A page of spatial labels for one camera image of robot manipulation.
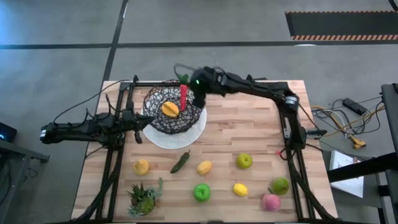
butcher block tabletop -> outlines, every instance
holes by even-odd
[[[287,81],[290,89],[300,97],[300,103],[311,115],[310,104],[304,81]],[[104,82],[103,88],[114,82]],[[97,113],[107,112],[105,93],[111,104],[116,106],[119,84],[109,87],[99,99]],[[150,88],[135,87],[133,101],[137,112],[141,111],[144,97]],[[181,149],[162,149],[151,143],[142,133],[142,144],[137,144],[134,133],[126,133],[123,163],[120,173],[118,195],[114,210],[114,222],[295,222],[294,200],[291,188],[281,196],[281,208],[276,212],[266,212],[261,208],[261,199],[268,194],[268,186],[273,179],[285,177],[290,180],[287,162],[277,154],[284,148],[278,109],[272,100],[238,93],[225,98],[208,95],[206,98],[207,123],[204,132],[191,145]],[[299,116],[304,128],[313,124],[300,110]],[[307,142],[319,146],[319,142]],[[87,154],[99,148],[98,143],[89,143]],[[184,152],[190,150],[190,158],[177,173],[170,170]],[[83,165],[72,218],[81,215],[100,190],[107,149],[100,149],[88,157]],[[235,160],[240,153],[252,155],[253,163],[248,169],[236,167]],[[303,150],[305,167],[311,191],[326,210],[337,217],[335,203],[320,151],[306,147]],[[133,164],[139,159],[149,162],[146,175],[136,175]],[[209,173],[197,173],[197,165],[212,161]],[[144,187],[157,187],[159,177],[163,178],[163,195],[155,209],[148,215],[131,218],[127,212],[130,197],[127,191],[132,184]],[[211,198],[199,203],[193,198],[193,188],[205,183],[211,188]],[[240,197],[234,194],[233,185],[244,184],[249,194]],[[110,190],[105,198],[103,216],[108,211]],[[300,191],[305,217],[307,209],[305,197]]]

potted succulent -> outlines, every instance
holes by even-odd
[[[132,218],[139,217],[140,215],[147,215],[155,208],[156,199],[162,196],[163,180],[159,177],[159,186],[157,189],[149,187],[144,189],[141,182],[141,187],[134,184],[131,186],[132,192],[127,192],[131,197],[131,204],[128,210]]]

green chili pepper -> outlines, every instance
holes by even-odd
[[[185,152],[180,160],[173,166],[172,170],[170,170],[171,174],[174,174],[175,172],[179,171],[185,164],[185,162],[189,159],[189,152],[191,150],[188,150],[188,152]]]

yellow fruit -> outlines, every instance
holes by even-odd
[[[162,104],[162,112],[163,114],[165,114],[166,116],[175,118],[178,116],[180,110],[178,109],[178,106],[175,105],[172,102],[164,102]]]
[[[134,171],[137,175],[144,175],[149,170],[149,163],[145,159],[140,159],[134,163]]]
[[[211,170],[211,162],[210,161],[203,161],[197,167],[198,173],[200,175],[205,175]]]
[[[239,196],[246,196],[247,194],[249,194],[248,188],[243,184],[235,184],[234,192]]]

concrete floor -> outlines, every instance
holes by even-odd
[[[121,3],[3,0],[0,45],[110,43]],[[290,41],[285,11],[337,10],[391,9],[382,0],[131,0],[119,42]],[[44,145],[39,130],[100,89],[108,54],[109,49],[0,50],[0,94],[4,96],[0,104],[6,105],[0,110],[0,121],[18,130],[16,144],[51,155],[44,166],[32,164],[39,175],[24,183],[9,223],[70,218],[87,143]],[[328,106],[338,98],[373,98],[382,84],[398,82],[396,58],[397,45],[118,49],[109,79],[138,75],[141,80],[167,80],[174,78],[176,62],[194,67],[217,65],[242,76],[305,80],[311,105]],[[96,99],[85,106],[94,111],[95,105]],[[78,122],[84,114],[80,107],[60,121]],[[364,149],[354,151],[342,135],[324,141],[362,156],[392,152],[386,117],[384,113],[380,117],[381,130],[361,136],[368,144]],[[321,121],[316,123],[329,129]],[[368,128],[375,126],[373,121]],[[346,221],[378,223],[374,208],[353,208],[339,203],[338,198],[336,206],[339,217]]]

